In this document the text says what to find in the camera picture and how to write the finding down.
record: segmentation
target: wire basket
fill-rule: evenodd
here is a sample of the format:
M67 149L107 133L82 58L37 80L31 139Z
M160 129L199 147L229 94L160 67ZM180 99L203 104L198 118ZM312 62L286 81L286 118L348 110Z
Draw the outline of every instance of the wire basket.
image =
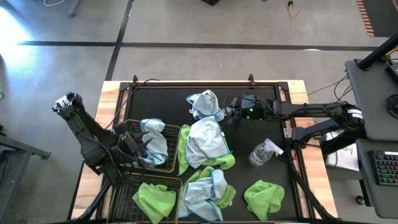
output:
M126 173L126 183L113 190L111 200L111 213L109 218L112 221L133 221L139 223L150 223L149 217L138 207L132 196L138 191L141 184L162 184L167 186L168 191L176 193L175 205L168 217L164 217L161 223L177 223L178 221L178 202L182 181L178 178L162 177L156 175L141 175Z
M140 121L128 119L125 121L125 123L129 126L131 131L134 131L135 133L142 132ZM166 138L167 154L169 155L169 158L164 164L159 165L157 167L146 167L147 170L154 170L154 171L167 172L167 173L173 172L175 163L177 161L177 147L178 147L178 141L180 139L180 130L181 129L178 126L168 125L168 124L164 126L164 129L161 132L161 134L163 135L164 138ZM121 165L126 167L132 166L132 164L130 163L125 163ZM141 166L137 165L134 165L134 168L142 169Z

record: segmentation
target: blue towel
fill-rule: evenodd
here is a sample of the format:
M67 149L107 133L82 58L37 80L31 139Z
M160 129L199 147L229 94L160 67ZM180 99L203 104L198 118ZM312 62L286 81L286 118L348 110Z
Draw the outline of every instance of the blue towel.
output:
M194 213L208 222L217 220L223 222L221 209L214 202L224 195L227 183L222 170L210 172L211 177L199 179L185 186L178 210L179 218Z
M145 148L145 158L141 158L145 165L155 167L163 164L168 159L167 143L161 132L164 129L164 123L159 119L143 119L140 122L142 141L146 142L152 139Z
M217 159L229 153L223 132L214 116L203 118L192 125L185 150L186 160L191 167L196 169L208 159Z
M225 112L218 107L217 96L211 90L190 95L186 100L192 105L193 117L197 120L215 116L216 120L220 122L226 116Z

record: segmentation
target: green microfiber cloth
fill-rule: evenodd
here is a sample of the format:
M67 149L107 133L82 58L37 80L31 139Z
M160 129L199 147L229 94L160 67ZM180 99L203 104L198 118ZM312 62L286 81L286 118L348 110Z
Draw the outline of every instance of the green microfiber cloth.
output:
M232 199L234 199L235 195L235 188L231 185L227 185L224 195L220 199L215 201L214 204L219 206L220 208L226 208L228 205L231 205Z
M142 183L132 199L150 218L152 223L158 224L163 217L168 217L173 210L176 193L167 191L167 186L164 185Z
M191 127L189 125L185 124L181 127L180 140L178 142L178 151L177 151L178 163L179 163L178 175L182 175L188 169L189 166L187 158L185 157L185 150L187 148L187 139L190 130ZM226 170L235 165L235 157L232 154L228 154L217 159L208 159L207 161L202 163L202 165L204 166L220 165L220 168L222 170Z
M180 140L178 142L178 163L180 164L180 167L178 169L178 175L183 174L187 169L188 169L188 162L187 158L185 158L185 149L187 148L187 139L189 132L191 130L191 127L189 125L184 124L181 127L180 131Z
M267 220L267 213L278 212L280 203L284 199L283 187L267 183L262 180L250 186L244 193L244 199L248 203L248 210L256 214L260 221Z
M211 172L214 170L211 166L206 166L205 169L198 170L196 173L194 173L183 185L182 189L185 188L185 186L189 183L196 182L199 179L206 178L206 177L211 177ZM226 190L224 195L218 199L217 201L214 202L215 205L219 206L220 208L226 208L228 205L231 204L232 200L234 199L236 195L236 190L234 187L231 185L226 186Z

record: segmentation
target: spray bottle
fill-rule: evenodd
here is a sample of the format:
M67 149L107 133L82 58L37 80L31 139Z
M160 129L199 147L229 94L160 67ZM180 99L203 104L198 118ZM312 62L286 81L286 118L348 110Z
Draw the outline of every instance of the spray bottle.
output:
M250 153L249 161L253 166L259 167L270 160L274 153L276 153L278 156L282 155L284 151L275 145L275 143L273 143L271 140L266 139Z

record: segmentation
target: concrete floor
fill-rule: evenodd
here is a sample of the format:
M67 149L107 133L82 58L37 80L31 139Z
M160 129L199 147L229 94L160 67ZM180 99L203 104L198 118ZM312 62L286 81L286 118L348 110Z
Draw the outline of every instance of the concrete floor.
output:
M367 35L355 0L308 0L295 19L289 18L286 4L222 0L210 7L199 0L136 0L123 41L377 46L386 40ZM32 158L5 220L66 219L80 171L80 146L51 107L66 92L75 91L94 116L113 53L113 47L11 42L115 42L126 6L127 0L83 0L75 17L67 15L68 1L45 7L39 0L7 0L0 7L0 21L6 21L0 30L7 31L0 36L0 87L6 95L0 101L0 124L14 139L52 151L48 161ZM341 79L344 61L368 53L122 47L112 80L131 80L133 75L140 80L239 80L252 73L255 79L304 80L310 93ZM337 92L341 94L345 86L342 83ZM335 101L333 88L309 98L312 103ZM354 102L353 95L346 100ZM354 204L354 197L361 194L358 181L331 180L331 187L344 220L398 223L381 220L373 208Z

